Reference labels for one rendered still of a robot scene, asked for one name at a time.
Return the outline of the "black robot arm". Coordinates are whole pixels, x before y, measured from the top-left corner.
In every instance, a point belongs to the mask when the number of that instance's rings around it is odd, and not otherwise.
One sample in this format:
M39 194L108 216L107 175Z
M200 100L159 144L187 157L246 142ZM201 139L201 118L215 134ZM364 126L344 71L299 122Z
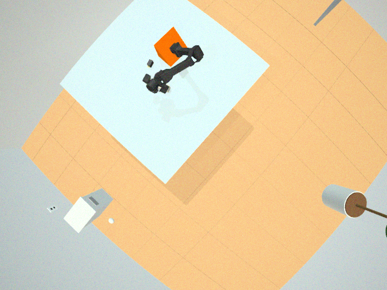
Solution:
M174 43L170 46L170 51L180 58L182 55L186 55L187 58L181 63L176 64L170 69L160 70L154 74L154 78L146 85L148 91L152 93L157 93L159 85L164 86L172 80L173 76L180 73L185 68L193 66L195 63L198 63L203 58L204 54L199 45L195 45L192 48L183 48L179 42ZM192 57L196 59L196 62L193 61ZM162 83L163 81L163 83Z

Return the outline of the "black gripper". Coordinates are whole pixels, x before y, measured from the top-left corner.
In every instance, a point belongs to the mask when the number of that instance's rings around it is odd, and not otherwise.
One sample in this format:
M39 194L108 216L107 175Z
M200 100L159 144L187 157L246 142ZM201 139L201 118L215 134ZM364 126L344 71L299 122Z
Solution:
M142 82L148 84L150 81L151 81L151 76L150 76L149 74L145 74L145 76L144 76L143 79L142 79ZM167 90L168 90L168 88L169 88L168 85L164 85L164 86L160 86L160 85L159 85L159 87L161 87L160 90L159 90L159 92L162 92L162 93L164 93L164 94L167 92Z

